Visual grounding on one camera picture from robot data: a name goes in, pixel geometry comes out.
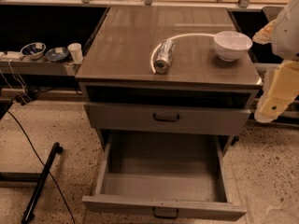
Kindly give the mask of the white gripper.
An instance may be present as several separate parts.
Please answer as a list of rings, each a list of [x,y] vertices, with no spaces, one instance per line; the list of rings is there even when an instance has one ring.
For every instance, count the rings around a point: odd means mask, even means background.
[[[252,41],[262,45],[270,43],[275,23],[275,20],[268,22],[253,36]],[[274,70],[269,90],[259,99],[254,118],[261,123],[277,119],[298,95],[299,62],[284,61]]]

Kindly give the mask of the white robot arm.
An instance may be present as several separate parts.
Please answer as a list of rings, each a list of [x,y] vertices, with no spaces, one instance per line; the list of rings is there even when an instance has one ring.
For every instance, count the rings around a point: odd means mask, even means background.
[[[279,13],[270,32],[272,52],[283,59],[277,68],[268,68],[263,94],[254,118],[267,123],[277,119],[299,95],[299,0],[291,0]]]

